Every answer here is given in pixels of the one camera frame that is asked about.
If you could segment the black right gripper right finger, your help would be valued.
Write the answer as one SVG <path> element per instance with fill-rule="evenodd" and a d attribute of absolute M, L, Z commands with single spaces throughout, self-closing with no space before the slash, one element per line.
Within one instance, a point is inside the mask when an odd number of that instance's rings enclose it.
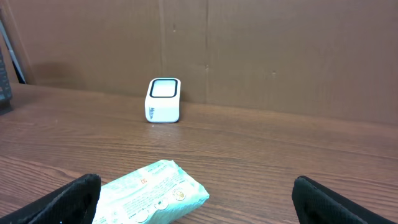
<path fill-rule="evenodd" d="M 295 179 L 292 201 L 300 224 L 394 224 L 306 176 Z"/>

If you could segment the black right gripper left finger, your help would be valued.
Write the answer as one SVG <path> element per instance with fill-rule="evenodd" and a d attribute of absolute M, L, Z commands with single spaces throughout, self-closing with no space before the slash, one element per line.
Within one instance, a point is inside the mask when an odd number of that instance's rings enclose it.
<path fill-rule="evenodd" d="M 85 174 L 1 218 L 1 224 L 92 224 L 101 177 Z"/>

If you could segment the teal wet wipes pack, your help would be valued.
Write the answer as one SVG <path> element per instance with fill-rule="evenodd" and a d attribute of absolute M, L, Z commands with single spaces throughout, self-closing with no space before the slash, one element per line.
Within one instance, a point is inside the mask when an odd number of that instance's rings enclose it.
<path fill-rule="evenodd" d="M 92 223 L 172 223 L 209 197 L 174 161 L 160 160 L 103 185 Z"/>

